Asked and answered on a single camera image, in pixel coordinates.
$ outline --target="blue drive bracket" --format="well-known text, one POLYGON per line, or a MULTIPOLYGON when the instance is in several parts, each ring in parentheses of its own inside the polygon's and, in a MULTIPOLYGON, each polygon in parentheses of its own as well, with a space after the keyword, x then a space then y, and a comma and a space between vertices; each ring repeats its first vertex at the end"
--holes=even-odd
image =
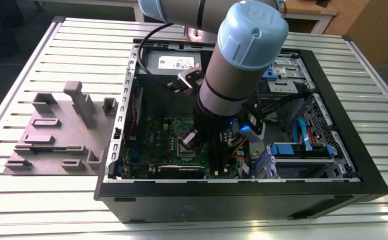
POLYGON ((300 130, 301 130, 301 142, 305 144, 305 148, 307 151, 312 150, 312 146, 309 143, 309 137, 308 137, 308 132, 307 132, 307 124, 305 121, 300 118, 296 118, 295 122, 293 122, 293 131, 292 131, 292 135, 293 135, 293 142, 297 143, 297 126, 300 126, 300 130))
POLYGON ((261 79, 267 81, 276 81, 279 79, 279 75, 272 71, 272 64, 268 66, 267 71, 263 73, 261 79))

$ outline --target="orange wire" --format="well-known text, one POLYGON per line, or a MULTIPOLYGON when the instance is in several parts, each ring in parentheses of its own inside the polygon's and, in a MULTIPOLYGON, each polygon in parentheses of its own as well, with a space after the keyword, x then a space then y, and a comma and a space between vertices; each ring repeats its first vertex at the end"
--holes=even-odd
POLYGON ((231 157, 233 157, 236 151, 240 149, 240 147, 243 146, 244 142, 245 142, 247 138, 244 138, 244 140, 241 141, 240 145, 236 147, 236 149, 233 150, 231 157))
POLYGON ((313 134, 312 134, 311 130, 307 129, 307 132, 308 132, 308 137, 311 138, 311 142, 316 143, 316 140, 315 140, 315 137, 313 137, 313 134))

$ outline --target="blue latch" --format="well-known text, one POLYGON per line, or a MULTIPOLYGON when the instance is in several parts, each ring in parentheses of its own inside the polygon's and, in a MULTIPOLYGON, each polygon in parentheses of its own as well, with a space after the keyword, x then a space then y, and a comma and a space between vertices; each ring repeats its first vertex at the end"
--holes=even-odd
POLYGON ((261 79, 267 81, 276 81, 279 79, 279 75, 273 74, 272 64, 268 66, 267 71, 263 73, 261 79))
POLYGON ((292 144, 276 144, 276 148, 279 149, 279 154, 293 155, 292 144))

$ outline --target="black cable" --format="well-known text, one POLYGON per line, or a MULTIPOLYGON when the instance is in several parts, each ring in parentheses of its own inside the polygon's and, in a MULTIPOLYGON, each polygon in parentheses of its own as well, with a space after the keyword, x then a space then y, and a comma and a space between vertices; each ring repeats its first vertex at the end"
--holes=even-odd
POLYGON ((279 100, 279 102, 275 105, 271 105, 269 107, 265 107, 261 109, 263 117, 265 118, 267 115, 273 113, 289 101, 292 101, 295 99, 300 99, 300 98, 303 99, 303 98, 308 97, 311 94, 312 94, 311 92, 301 92, 299 94, 285 96, 284 98, 281 98, 279 100))
MULTIPOLYGON (((140 44, 139 44, 139 51, 137 51, 137 54, 139 54, 139 66, 140 68, 143 69, 143 71, 147 73, 148 76, 152 76, 153 77, 153 74, 149 72, 149 70, 147 69, 144 63, 143 63, 143 60, 141 60, 141 49, 143 49, 143 45, 145 44, 147 40, 149 39, 149 37, 156 33, 159 32, 160 30, 163 30, 164 28, 169 27, 171 25, 173 25, 172 23, 167 23, 164 25, 161 25, 160 27, 157 27, 156 29, 153 29, 148 35, 143 38, 140 44)), ((165 88, 167 90, 172 90, 172 88, 169 86, 167 86, 164 83, 159 82, 157 80, 155 80, 155 82, 157 83, 159 86, 161 86, 163 88, 165 88)))
POLYGON ((285 16, 287 16, 287 5, 285 5, 285 1, 283 0, 283 5, 284 5, 284 18, 285 18, 285 16))
MULTIPOLYGON (((276 10, 280 11, 280 9, 279 9, 279 2, 276 0, 275 0, 275 6, 276 6, 276 10)), ((283 16, 285 18, 285 15, 287 15, 287 6, 285 6, 284 0, 283 0, 283 6, 284 6, 283 16)))

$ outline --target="aluminum table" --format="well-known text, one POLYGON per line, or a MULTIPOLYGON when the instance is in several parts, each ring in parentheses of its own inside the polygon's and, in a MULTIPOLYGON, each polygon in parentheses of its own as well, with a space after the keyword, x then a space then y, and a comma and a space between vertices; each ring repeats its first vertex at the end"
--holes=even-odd
MULTIPOLYGON (((3 175, 35 111, 31 101, 36 93, 51 91, 57 100, 68 100, 64 84, 77 79, 93 101, 117 98, 132 39, 157 26, 61 17, 51 24, 0 106, 0 237, 388 240, 388 195, 313 220, 121 224, 93 200, 96 176, 3 175)), ((155 37, 185 39, 180 26, 155 37)), ((340 36, 291 33, 284 47, 313 51, 388 184, 387 85, 355 44, 340 36)))

